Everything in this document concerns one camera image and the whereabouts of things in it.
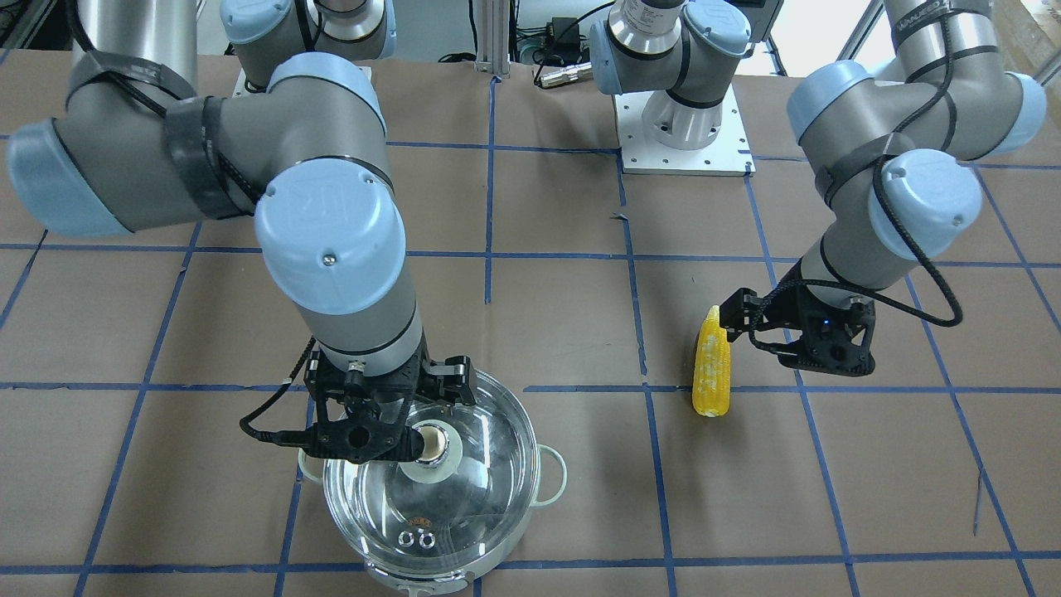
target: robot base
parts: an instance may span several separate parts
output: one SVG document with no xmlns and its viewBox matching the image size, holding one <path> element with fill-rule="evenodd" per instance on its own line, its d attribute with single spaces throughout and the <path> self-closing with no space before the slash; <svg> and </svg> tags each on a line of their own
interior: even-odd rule
<svg viewBox="0 0 1061 597">
<path fill-rule="evenodd" d="M 694 151 L 668 147 L 655 140 L 641 123 L 641 112 L 653 91 L 615 95 L 615 123 L 623 147 L 623 171 L 630 174 L 695 174 L 744 176 L 755 171 L 748 136 L 733 87 L 723 100 L 723 123 L 710 145 Z"/>
</svg>

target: pot handle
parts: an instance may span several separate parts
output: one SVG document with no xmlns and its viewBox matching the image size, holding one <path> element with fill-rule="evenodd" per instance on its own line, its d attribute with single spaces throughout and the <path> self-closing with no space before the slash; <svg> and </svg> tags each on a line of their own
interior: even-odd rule
<svg viewBox="0 0 1061 597">
<path fill-rule="evenodd" d="M 306 470 L 306 451 L 298 449 L 298 470 L 302 473 L 302 478 L 310 481 L 315 486 L 324 486 L 325 482 L 320 477 L 317 477 L 313 473 Z"/>
<path fill-rule="evenodd" d="M 560 496 L 563 495 L 564 490 L 568 489 L 568 463 L 564 462 L 563 457 L 560 456 L 560 453 L 546 446 L 545 444 L 538 444 L 539 460 L 541 459 L 542 451 L 549 453 L 549 455 L 556 460 L 556 463 L 560 466 L 560 489 L 556 490 L 556 493 L 553 494 L 553 497 L 550 497 L 549 499 L 539 502 L 538 496 L 535 496 L 534 501 L 530 502 L 530 508 L 544 508 L 553 504 L 557 499 L 560 499 Z"/>
</svg>

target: metal pole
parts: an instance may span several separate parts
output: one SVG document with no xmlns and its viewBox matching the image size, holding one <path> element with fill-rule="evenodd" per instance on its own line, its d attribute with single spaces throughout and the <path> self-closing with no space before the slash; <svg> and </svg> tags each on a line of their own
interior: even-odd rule
<svg viewBox="0 0 1061 597">
<path fill-rule="evenodd" d="M 1050 84 L 1054 77 L 1061 72 L 1061 48 L 1058 48 L 1054 55 L 1050 56 L 1048 60 L 1043 63 L 1043 66 L 1039 67 L 1036 72 L 1034 80 L 1043 87 Z"/>
<path fill-rule="evenodd" d="M 869 34 L 873 31 L 873 27 L 876 21 L 881 19 L 884 14 L 884 0 L 870 0 L 869 5 L 866 6 L 866 12 L 863 13 L 860 19 L 858 19 L 858 24 L 855 25 L 855 30 L 851 32 L 851 37 L 848 38 L 848 42 L 843 45 L 843 49 L 840 50 L 840 55 L 836 57 L 838 60 L 850 60 L 854 59 L 862 47 L 869 39 Z"/>
<path fill-rule="evenodd" d="M 475 69 L 508 78 L 508 16 L 511 0 L 481 0 L 475 22 L 481 38 Z"/>
<path fill-rule="evenodd" d="M 195 0 L 80 0 L 77 6 L 99 50 L 164 64 L 195 85 Z"/>
</svg>

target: pot lid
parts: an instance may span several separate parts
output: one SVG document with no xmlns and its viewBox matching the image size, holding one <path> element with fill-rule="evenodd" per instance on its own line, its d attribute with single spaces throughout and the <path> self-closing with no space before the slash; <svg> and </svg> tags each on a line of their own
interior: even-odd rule
<svg viewBox="0 0 1061 597">
<path fill-rule="evenodd" d="M 366 562 L 400 576 L 449 575 L 523 521 L 537 491 L 534 431 L 511 392 L 482 372 L 477 382 L 475 406 L 413 405 L 407 424 L 427 443 L 420 461 L 326 463 L 328 508 Z"/>
</svg>

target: silver pot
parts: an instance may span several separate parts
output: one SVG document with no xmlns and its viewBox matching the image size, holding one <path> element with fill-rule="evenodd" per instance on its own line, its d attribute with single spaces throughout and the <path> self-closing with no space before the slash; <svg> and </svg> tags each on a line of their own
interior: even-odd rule
<svg viewBox="0 0 1061 597">
<path fill-rule="evenodd" d="M 516 397 L 482 372 L 477 386 L 473 407 L 413 406 L 407 424 L 429 439 L 422 460 L 325 463 L 325 497 L 340 531 L 372 578 L 411 597 L 454 593 L 491 570 L 532 513 L 567 488 L 563 457 L 537 443 Z M 539 501 L 542 452 L 562 477 L 556 494 Z"/>
</svg>

